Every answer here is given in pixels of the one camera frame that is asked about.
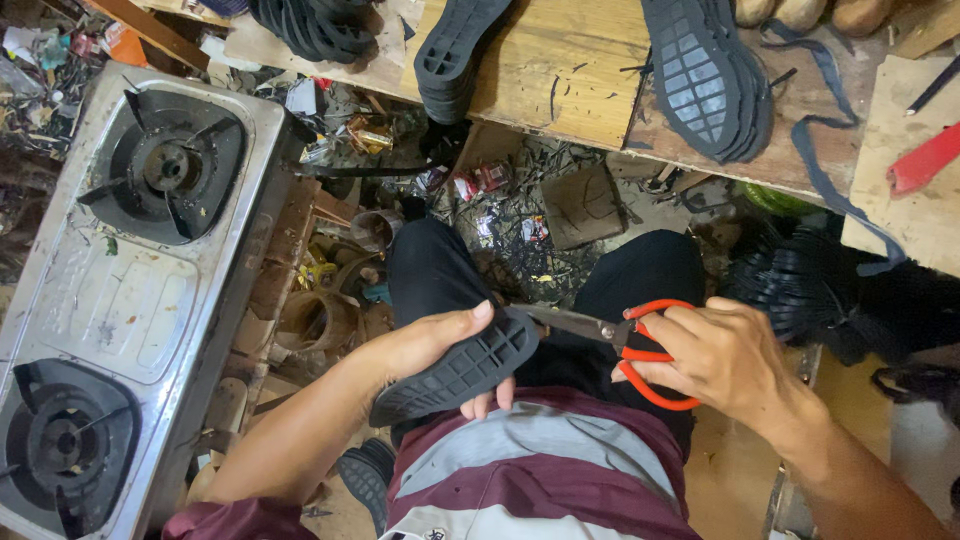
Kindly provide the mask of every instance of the black sole pile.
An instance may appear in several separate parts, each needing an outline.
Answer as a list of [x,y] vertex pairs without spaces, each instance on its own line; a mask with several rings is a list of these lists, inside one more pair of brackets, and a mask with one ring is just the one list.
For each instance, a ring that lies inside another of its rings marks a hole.
[[420,98],[435,121],[456,124],[467,115],[480,61],[514,5],[514,0],[447,0],[414,60]]
[[740,42],[727,0],[641,0],[654,91],[670,126],[721,163],[749,161],[770,140],[773,97]]
[[337,458],[337,473],[350,495],[370,511],[377,538],[387,526],[387,486],[395,461],[394,451],[380,439],[367,439]]
[[382,428],[457,408],[509,377],[538,344],[540,337],[529,315],[512,307],[498,310],[483,331],[381,392],[373,402],[370,425]]
[[361,27],[370,0],[250,0],[260,26],[309,61],[354,63],[373,44]]

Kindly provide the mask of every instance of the gas stove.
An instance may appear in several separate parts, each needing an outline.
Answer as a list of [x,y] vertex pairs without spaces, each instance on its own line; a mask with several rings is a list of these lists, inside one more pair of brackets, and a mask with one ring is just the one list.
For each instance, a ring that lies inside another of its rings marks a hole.
[[173,513],[303,148],[283,107],[111,62],[0,331],[0,522]]

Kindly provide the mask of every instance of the person's left hand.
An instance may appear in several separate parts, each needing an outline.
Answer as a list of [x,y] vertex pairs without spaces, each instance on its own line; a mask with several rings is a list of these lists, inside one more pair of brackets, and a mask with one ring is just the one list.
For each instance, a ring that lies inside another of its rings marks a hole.
[[[397,331],[392,331],[367,343],[357,350],[376,361],[384,383],[415,375],[430,367],[453,344],[477,334],[493,319],[493,306],[484,301],[473,309],[450,311],[418,319]],[[510,409],[516,383],[508,377],[496,387],[496,401],[501,408]],[[493,399],[491,390],[463,405],[460,410],[469,420],[486,418]]]

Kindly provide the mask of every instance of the black pants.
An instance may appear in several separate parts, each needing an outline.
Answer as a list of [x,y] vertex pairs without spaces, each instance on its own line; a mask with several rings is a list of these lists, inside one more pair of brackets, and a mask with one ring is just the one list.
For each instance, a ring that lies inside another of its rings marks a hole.
[[[421,219],[400,230],[388,254],[387,271],[398,328],[426,315],[474,307],[484,299],[496,306],[464,240],[433,219]],[[704,266],[694,241],[670,231],[653,231],[600,257],[577,293],[573,310],[619,322],[628,307],[661,298],[702,306],[704,295]],[[656,343],[640,335],[636,338],[637,342],[631,343],[635,349],[662,351]],[[610,345],[553,331],[541,341],[533,357],[516,370],[516,385],[570,386],[605,402],[649,412],[670,428],[685,461],[690,452],[692,414],[653,405],[629,382],[611,382],[611,371],[618,360]],[[655,389],[670,399],[679,396],[667,388]],[[426,421],[395,426],[395,444],[404,433]]]

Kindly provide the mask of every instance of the burner grate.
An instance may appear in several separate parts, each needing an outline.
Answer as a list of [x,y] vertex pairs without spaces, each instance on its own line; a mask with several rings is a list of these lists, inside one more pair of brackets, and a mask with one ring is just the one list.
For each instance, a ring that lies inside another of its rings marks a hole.
[[121,231],[192,242],[216,223],[244,156],[240,119],[203,100],[125,90],[125,107],[94,164],[99,185],[77,201]]
[[62,360],[22,364],[13,375],[20,399],[0,411],[0,502],[68,539],[99,529],[136,444],[134,401],[116,382]]

